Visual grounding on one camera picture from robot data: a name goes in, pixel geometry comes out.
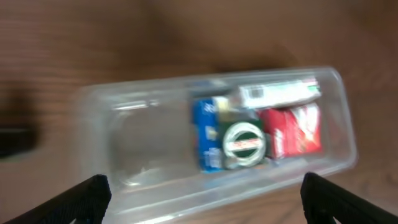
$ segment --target circular logo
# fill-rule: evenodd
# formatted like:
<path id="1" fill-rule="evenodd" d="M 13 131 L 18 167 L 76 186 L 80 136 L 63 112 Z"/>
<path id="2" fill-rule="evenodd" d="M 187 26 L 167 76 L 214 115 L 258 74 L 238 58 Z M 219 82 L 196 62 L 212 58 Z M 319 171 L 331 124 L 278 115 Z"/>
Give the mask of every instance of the circular logo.
<path id="1" fill-rule="evenodd" d="M 248 122 L 235 123 L 224 135 L 223 150 L 229 160 L 249 167 L 259 163 L 266 153 L 266 138 L 255 125 Z"/>

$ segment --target red package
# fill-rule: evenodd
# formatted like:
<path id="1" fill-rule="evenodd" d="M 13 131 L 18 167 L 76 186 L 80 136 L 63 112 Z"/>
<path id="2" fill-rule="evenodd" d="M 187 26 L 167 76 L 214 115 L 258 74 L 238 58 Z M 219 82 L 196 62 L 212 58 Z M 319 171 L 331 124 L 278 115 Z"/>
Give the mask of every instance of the red package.
<path id="1" fill-rule="evenodd" d="M 263 110 L 259 116 L 264 121 L 264 131 L 271 135 L 272 158 L 281 159 L 322 150 L 320 110 L 315 103 L 289 110 Z"/>

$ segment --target wood grain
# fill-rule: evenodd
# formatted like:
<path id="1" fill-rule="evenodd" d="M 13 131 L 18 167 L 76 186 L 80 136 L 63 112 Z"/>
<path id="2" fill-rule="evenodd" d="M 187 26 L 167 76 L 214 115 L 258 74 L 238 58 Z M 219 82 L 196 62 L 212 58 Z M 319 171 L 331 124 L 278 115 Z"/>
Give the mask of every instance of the wood grain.
<path id="1" fill-rule="evenodd" d="M 0 222 L 81 181 L 81 86 L 311 65 L 340 71 L 356 130 L 358 165 L 330 179 L 398 214 L 397 22 L 393 0 L 0 1 L 0 122 L 40 129 L 34 153 L 0 162 Z M 296 186 L 174 222 L 305 219 Z"/>

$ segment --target wooden surface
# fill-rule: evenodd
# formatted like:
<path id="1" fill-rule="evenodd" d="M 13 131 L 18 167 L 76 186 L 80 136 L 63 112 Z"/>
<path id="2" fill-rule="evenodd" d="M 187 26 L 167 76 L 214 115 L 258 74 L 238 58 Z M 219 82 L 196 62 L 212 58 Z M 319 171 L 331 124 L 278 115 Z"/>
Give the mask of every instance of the wooden surface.
<path id="1" fill-rule="evenodd" d="M 395 0 L 2 0 L 0 121 L 39 125 L 0 162 L 0 222 L 77 184 L 70 111 L 81 86 L 194 73 L 331 65 L 359 149 L 330 180 L 398 214 Z M 305 223 L 299 187 L 175 220 Z"/>

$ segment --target transparent box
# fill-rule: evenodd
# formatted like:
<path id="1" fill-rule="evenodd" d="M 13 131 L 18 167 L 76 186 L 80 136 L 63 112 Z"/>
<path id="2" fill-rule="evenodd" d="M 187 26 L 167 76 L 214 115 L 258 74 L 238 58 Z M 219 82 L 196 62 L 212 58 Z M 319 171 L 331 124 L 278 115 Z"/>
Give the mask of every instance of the transparent box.
<path id="1" fill-rule="evenodd" d="M 204 174 L 192 138 L 191 99 L 239 85 L 315 77 L 322 96 L 323 153 L 277 161 L 263 169 Z M 158 223 L 329 175 L 357 159 L 348 102 L 333 68 L 199 75 L 89 86 L 78 104 L 82 178 L 108 176 L 104 223 Z"/>

